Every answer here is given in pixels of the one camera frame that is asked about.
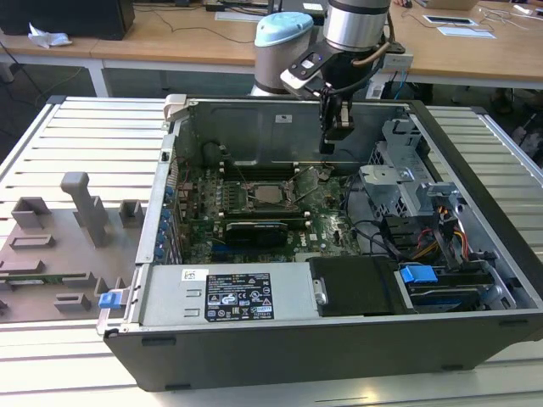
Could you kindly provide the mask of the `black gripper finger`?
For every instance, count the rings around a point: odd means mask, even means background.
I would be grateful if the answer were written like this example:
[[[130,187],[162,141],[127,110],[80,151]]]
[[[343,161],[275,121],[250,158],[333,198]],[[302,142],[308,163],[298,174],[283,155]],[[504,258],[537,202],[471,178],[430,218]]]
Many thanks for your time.
[[[351,114],[351,108],[352,101],[348,99],[343,100],[337,108],[337,112],[334,117],[334,130],[336,140],[344,140],[355,129],[355,123]]]
[[[335,131],[334,126],[334,98],[321,98],[319,120],[322,131],[321,141],[319,145],[320,153],[333,153],[333,136]]]

